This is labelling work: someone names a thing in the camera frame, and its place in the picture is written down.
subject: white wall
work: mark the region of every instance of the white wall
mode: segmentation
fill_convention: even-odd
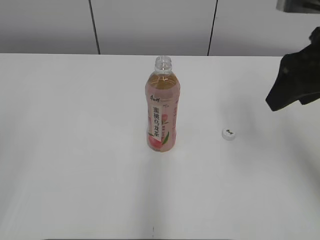
[[[92,0],[102,54],[207,55],[216,0]]]
[[[1,0],[0,53],[96,54],[88,0]]]
[[[277,0],[220,0],[210,55],[283,56],[310,44],[320,14],[286,13]]]

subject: peach illustration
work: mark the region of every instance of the peach illustration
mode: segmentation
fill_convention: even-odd
[[[149,136],[149,142],[151,146],[153,146],[156,149],[160,149],[162,147],[162,143],[152,136]]]
[[[161,119],[162,122],[165,123],[165,122],[168,120],[168,115],[167,115],[167,114],[162,114],[162,115],[161,115],[161,118],[162,118],[162,119]]]

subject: white bottle cap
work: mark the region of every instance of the white bottle cap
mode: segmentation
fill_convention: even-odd
[[[222,137],[225,140],[232,141],[236,137],[236,133],[232,131],[230,128],[225,128],[222,130]]]

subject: clear bottle top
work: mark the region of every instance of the clear bottle top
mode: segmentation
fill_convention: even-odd
[[[169,56],[158,56],[155,60],[154,70],[156,74],[171,74],[171,58]]]

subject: black cloth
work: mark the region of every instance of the black cloth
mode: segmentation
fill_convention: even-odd
[[[309,46],[281,59],[278,76],[265,99],[272,111],[297,100],[305,105],[320,98],[320,27],[309,39]]]

